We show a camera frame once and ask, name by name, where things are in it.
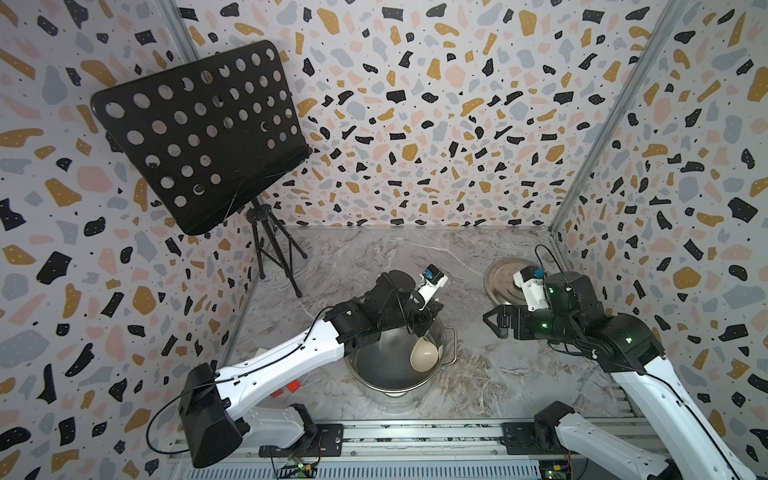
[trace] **terrazzo wallpaper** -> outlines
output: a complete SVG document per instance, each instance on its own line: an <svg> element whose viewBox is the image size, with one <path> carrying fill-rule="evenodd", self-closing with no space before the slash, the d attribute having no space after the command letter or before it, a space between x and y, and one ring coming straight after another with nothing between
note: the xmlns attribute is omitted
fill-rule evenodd
<svg viewBox="0 0 768 480"><path fill-rule="evenodd" d="M0 2L0 478L159 478L247 292L242 217L183 235L88 108L180 64L151 5Z"/></svg>
<svg viewBox="0 0 768 480"><path fill-rule="evenodd" d="M277 45L315 154L265 197L350 226L548 224L666 5L177 3L203 56Z"/></svg>
<svg viewBox="0 0 768 480"><path fill-rule="evenodd" d="M607 306L653 327L758 475L768 475L766 7L691 2L558 232Z"/></svg>

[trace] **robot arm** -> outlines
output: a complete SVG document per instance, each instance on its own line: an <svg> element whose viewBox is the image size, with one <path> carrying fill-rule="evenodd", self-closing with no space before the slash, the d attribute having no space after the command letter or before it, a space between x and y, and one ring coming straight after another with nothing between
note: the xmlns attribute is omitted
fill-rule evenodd
<svg viewBox="0 0 768 480"><path fill-rule="evenodd" d="M598 362L640 406L674 461L622 442L561 402L535 417L540 447L574 450L627 480L680 475L696 480L755 479L683 388L663 346L642 320L627 314L607 316L585 275L560 272L540 280L530 272L518 275L526 300L541 307L539 299L544 298L546 304L535 309L500 305L483 321L499 338L507 338L512 329L515 339L571 344L578 354ZM493 315L495 323L489 319Z"/></svg>
<svg viewBox="0 0 768 480"><path fill-rule="evenodd" d="M306 451L317 428L304 406L254 407L291 380L378 342L386 330L405 326L424 336L442 309L433 297L447 281L433 265L418 289L407 273L382 273L365 295L330 307L309 329L268 352L216 372L207 363L192 369L179 408L192 465L226 458L248 435L256 445Z"/></svg>

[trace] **marble floor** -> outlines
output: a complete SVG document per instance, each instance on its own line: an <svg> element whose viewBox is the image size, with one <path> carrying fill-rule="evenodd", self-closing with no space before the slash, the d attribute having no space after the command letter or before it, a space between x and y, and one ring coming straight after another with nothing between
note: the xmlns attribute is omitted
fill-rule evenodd
<svg viewBox="0 0 768 480"><path fill-rule="evenodd" d="M437 297L445 305L442 322L458 331L458 361L441 368L421 402L398 415L368 400L343 360L313 370L298 379L302 385L295 393L284 389L260 406L303 403L314 419L481 419L531 418L560 400L586 417L627 415L596 363L553 352L544 342L498 339L482 322L482 314L493 308L483 287L486 268L511 255L535 260L537 243L550 246L544 231L290 232L309 254L308 260L298 257L294 267L304 296L297 299L282 270L268 262L266 279L256 283L234 339L230 363L295 336L324 306L366 292L381 272L397 269L418 279L430 263L450 279ZM554 264L547 268L554 270Z"/></svg>

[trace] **stainless steel lid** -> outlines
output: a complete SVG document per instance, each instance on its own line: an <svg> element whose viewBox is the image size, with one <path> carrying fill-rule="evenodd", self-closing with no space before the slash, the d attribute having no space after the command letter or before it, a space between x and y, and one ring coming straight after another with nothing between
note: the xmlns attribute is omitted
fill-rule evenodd
<svg viewBox="0 0 768 480"><path fill-rule="evenodd" d="M495 305L526 305L523 291L512 278L520 270L536 262L523 257L505 257L496 260L485 271L485 292Z"/></svg>

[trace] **music stand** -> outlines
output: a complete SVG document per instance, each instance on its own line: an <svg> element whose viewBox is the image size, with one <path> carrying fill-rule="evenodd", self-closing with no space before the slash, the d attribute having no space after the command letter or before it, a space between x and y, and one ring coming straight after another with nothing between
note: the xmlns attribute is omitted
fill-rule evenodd
<svg viewBox="0 0 768 480"><path fill-rule="evenodd" d="M301 297L293 248L306 254L257 199L312 153L277 52L267 40L225 51L99 91L91 110L186 234L209 232L251 202L260 278L264 254ZM259 224L277 260L264 251ZM288 237L289 262L276 230Z"/></svg>

